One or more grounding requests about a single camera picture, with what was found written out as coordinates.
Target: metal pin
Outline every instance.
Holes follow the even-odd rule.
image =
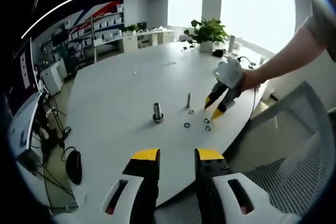
[[[161,108],[159,103],[154,103],[154,116],[157,120],[161,119]]]
[[[190,108],[190,99],[191,99],[191,93],[188,93],[188,100],[187,100],[187,106],[186,106],[187,109]]]

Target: monitor screen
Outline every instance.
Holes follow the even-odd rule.
[[[7,100],[12,116],[27,99],[38,92],[31,53],[32,39],[27,40],[10,64]]]

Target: white pot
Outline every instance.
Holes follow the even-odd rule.
[[[206,41],[206,42],[202,42],[200,44],[200,52],[205,52],[205,53],[212,53],[212,46],[213,46],[213,42],[212,41]]]

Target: floor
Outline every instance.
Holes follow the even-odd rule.
[[[102,55],[99,60],[108,58],[115,55]],[[58,110],[67,113],[67,104],[73,85],[73,79],[66,82],[61,92],[54,96]],[[54,100],[50,101],[52,106],[56,107]],[[260,114],[262,111],[274,105],[276,101],[267,99],[261,101],[257,105],[252,118]],[[66,117],[59,114],[60,121],[65,127]],[[54,116],[50,116],[50,126],[57,127]],[[292,151],[297,150],[302,146],[304,140],[310,136],[310,132],[302,126],[289,112],[280,113],[277,117],[269,120],[268,122],[257,127],[249,132],[242,141],[237,155],[230,161],[230,167],[234,172],[246,172],[253,170],[256,167],[270,163],[276,159],[288,156]],[[61,161],[63,150],[55,148],[49,159],[47,169],[52,173],[66,188],[70,188],[69,179],[65,171],[65,162]],[[47,193],[49,196],[50,204],[53,208],[53,214],[56,215],[60,212],[70,212],[73,209],[66,210],[75,203],[74,199],[66,194],[62,189],[55,187],[49,182],[46,182]]]

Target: bright window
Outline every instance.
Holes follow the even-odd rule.
[[[190,27],[193,19],[201,20],[202,0],[168,0],[168,25]]]
[[[227,32],[275,54],[293,37],[295,18],[295,0],[222,0]]]

